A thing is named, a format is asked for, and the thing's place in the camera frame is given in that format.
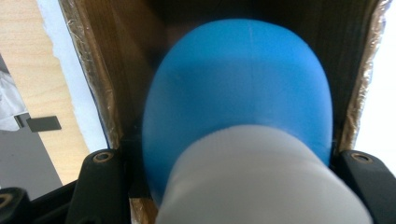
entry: clear plastic wrap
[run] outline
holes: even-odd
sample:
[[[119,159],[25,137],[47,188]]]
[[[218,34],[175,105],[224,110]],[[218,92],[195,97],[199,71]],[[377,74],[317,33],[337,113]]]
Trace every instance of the clear plastic wrap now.
[[[361,66],[356,78],[355,87],[346,112],[346,121],[338,147],[339,151],[350,150],[355,146],[360,128],[361,114],[370,89],[373,73],[373,59],[380,46],[381,37],[386,24],[385,12],[389,8],[391,0],[380,0],[373,12],[370,30],[361,59]]]
[[[72,36],[81,67],[90,86],[100,119],[104,125],[109,146],[118,148],[122,129],[118,119],[116,99],[106,66],[101,62],[101,52],[97,48],[86,13],[80,6],[82,1],[60,0],[61,8]]]

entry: white plastic part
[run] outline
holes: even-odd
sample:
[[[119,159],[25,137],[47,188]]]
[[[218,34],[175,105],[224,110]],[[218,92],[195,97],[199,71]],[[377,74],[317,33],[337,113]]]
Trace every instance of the white plastic part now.
[[[180,156],[158,224],[372,223],[357,196],[311,150],[280,130],[212,133]]]

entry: wooden surface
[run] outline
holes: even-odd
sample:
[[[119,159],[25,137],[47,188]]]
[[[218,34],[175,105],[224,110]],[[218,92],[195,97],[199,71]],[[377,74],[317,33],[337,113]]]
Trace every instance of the wooden surface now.
[[[1,0],[0,53],[32,118],[57,116],[60,131],[39,133],[67,184],[78,178],[89,151],[79,131],[69,91],[36,1]]]

